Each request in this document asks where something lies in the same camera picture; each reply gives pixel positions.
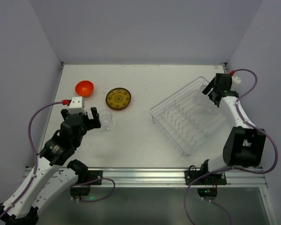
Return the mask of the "clear plastic cup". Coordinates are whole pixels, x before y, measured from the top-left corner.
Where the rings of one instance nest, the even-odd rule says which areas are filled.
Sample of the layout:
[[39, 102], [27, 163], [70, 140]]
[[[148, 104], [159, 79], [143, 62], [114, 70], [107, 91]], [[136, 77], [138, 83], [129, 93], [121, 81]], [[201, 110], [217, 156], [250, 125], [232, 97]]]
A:
[[99, 112], [101, 126], [104, 130], [110, 130], [113, 125], [113, 114], [109, 110], [101, 110]]

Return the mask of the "dark olive plastic plate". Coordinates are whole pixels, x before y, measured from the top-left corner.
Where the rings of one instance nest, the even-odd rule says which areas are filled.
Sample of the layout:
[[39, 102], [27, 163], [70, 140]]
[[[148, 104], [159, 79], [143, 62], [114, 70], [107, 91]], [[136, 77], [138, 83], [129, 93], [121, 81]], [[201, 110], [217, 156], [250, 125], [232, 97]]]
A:
[[125, 88], [114, 88], [110, 90], [105, 98], [106, 105], [116, 111], [123, 110], [130, 105], [132, 95]]

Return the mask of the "orange plastic bowl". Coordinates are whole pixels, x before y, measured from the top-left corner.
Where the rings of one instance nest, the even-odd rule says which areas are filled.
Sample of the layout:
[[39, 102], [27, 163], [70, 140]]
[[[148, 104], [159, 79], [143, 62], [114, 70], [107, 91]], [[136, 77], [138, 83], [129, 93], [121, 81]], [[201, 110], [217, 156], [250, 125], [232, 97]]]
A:
[[75, 92], [77, 95], [83, 97], [83, 98], [88, 98], [92, 95], [94, 91], [94, 85], [91, 81], [80, 81], [77, 83], [75, 86]]

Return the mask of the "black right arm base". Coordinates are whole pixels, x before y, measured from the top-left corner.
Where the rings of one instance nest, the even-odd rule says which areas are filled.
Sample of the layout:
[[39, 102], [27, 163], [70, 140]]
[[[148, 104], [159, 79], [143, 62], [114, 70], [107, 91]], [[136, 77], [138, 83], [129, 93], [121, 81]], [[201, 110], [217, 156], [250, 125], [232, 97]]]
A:
[[202, 164], [200, 169], [196, 166], [191, 165], [187, 170], [185, 170], [185, 184], [189, 185], [191, 182], [195, 181], [193, 184], [198, 187], [197, 192], [201, 198], [208, 200], [214, 200], [218, 194], [218, 186], [227, 185], [227, 180], [225, 174], [207, 174], [207, 165]]

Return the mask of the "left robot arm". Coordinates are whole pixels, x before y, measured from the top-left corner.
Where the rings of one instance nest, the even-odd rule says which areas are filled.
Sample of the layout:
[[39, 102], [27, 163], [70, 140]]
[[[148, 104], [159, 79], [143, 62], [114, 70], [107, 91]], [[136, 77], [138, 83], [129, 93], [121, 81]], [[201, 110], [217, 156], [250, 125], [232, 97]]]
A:
[[60, 129], [45, 143], [40, 153], [35, 154], [34, 167], [16, 192], [4, 203], [0, 203], [0, 220], [7, 216], [22, 218], [28, 215], [37, 195], [50, 177], [80, 147], [83, 136], [101, 127], [97, 109], [92, 107], [90, 111], [92, 119], [89, 119], [87, 112], [71, 114], [69, 109], [61, 111], [64, 121]]

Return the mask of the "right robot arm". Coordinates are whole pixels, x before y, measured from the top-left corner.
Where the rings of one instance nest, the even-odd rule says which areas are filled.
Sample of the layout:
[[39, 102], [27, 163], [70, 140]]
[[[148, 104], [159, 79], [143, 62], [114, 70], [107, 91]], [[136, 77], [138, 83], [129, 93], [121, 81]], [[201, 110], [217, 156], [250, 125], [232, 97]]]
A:
[[217, 73], [207, 87], [204, 95], [220, 109], [231, 127], [230, 134], [223, 147], [222, 154], [213, 159], [207, 159], [200, 167], [200, 174], [215, 171], [224, 167], [257, 167], [263, 154], [266, 136], [254, 128], [242, 106], [239, 94], [234, 88], [240, 83], [240, 78], [229, 74]]

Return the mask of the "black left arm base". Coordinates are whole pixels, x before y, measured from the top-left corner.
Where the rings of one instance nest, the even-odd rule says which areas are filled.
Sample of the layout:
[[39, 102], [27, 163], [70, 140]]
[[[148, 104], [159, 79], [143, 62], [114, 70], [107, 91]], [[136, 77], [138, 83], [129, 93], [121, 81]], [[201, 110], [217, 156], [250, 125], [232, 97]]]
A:
[[[81, 161], [75, 159], [68, 163], [68, 169], [72, 169], [76, 175], [78, 175], [78, 180], [75, 184], [81, 184], [89, 181], [93, 181], [103, 177], [102, 170], [89, 170], [88, 167]], [[70, 188], [70, 195], [79, 200], [82, 196], [88, 196], [90, 193], [91, 185], [88, 184], [86, 187], [72, 187]]]

